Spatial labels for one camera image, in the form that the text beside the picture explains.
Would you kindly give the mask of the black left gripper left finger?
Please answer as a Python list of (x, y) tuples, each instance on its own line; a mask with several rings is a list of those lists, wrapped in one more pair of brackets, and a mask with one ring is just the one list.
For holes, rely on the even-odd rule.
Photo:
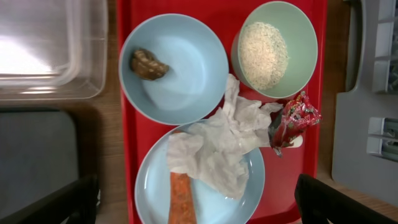
[(39, 201), (1, 219), (1, 223), (96, 222), (99, 183), (95, 175), (76, 180)]

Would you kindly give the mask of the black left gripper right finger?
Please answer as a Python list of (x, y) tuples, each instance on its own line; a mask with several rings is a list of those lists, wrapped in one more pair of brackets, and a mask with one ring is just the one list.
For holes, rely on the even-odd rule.
[(397, 224), (307, 174), (298, 177), (295, 201), (303, 223)]

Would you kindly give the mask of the light blue plate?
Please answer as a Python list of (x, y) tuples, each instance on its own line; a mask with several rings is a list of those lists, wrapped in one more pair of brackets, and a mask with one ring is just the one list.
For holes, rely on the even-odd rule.
[[(171, 132), (164, 134), (149, 150), (136, 177), (134, 200), (142, 223), (167, 223), (170, 208), (170, 171), (166, 152)], [(244, 155), (249, 178), (240, 200), (220, 194), (200, 180), (191, 180), (198, 223), (247, 223), (262, 197), (265, 167), (258, 148)]]

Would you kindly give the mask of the red snack wrapper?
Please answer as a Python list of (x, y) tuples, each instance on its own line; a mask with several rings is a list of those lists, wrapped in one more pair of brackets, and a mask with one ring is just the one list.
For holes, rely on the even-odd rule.
[(271, 148), (278, 157), (282, 157), (282, 148), (293, 146), (293, 140), (321, 120), (320, 112), (311, 104), (306, 92), (302, 91), (271, 122), (268, 129)]

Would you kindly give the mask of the orange carrot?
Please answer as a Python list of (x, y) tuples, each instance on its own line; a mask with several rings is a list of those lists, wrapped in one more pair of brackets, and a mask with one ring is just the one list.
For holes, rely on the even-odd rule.
[(171, 169), (168, 224), (197, 224), (190, 178)]

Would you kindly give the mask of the white tissue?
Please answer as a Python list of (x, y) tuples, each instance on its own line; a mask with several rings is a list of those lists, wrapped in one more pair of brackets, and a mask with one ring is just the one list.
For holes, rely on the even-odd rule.
[(243, 156), (270, 145), (271, 114), (283, 107), (239, 96), (239, 84), (235, 76), (229, 75), (223, 107), (186, 131), (171, 134), (167, 149), (171, 172), (187, 174), (237, 200), (243, 196), (249, 178)]

